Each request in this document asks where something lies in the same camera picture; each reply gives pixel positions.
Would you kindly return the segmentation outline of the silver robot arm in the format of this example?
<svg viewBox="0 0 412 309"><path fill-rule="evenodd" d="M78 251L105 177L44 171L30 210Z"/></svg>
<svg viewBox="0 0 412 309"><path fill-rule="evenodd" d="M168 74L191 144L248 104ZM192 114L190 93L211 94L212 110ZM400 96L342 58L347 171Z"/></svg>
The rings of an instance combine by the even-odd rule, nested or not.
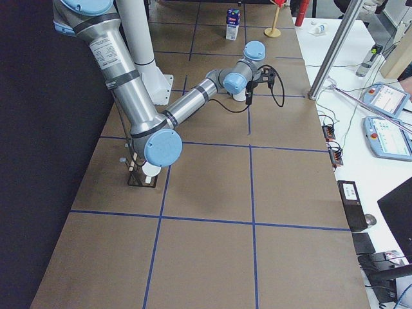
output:
<svg viewBox="0 0 412 309"><path fill-rule="evenodd" d="M261 75L265 45L251 41L232 68L210 71L204 80L162 112L172 76L156 65L143 1L54 1L55 29L86 42L131 124L134 152L147 163L167 167L182 151L175 131L217 92L242 92Z"/></svg>

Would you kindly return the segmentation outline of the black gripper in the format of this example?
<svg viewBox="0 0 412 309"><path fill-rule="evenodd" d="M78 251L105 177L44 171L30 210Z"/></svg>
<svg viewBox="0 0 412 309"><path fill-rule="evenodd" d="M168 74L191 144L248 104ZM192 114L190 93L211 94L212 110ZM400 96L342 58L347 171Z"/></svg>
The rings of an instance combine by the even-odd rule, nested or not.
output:
<svg viewBox="0 0 412 309"><path fill-rule="evenodd" d="M251 104L252 103L252 90L256 88L259 84L259 78L250 80L247 83L246 86L246 91L245 91L245 104Z"/></svg>

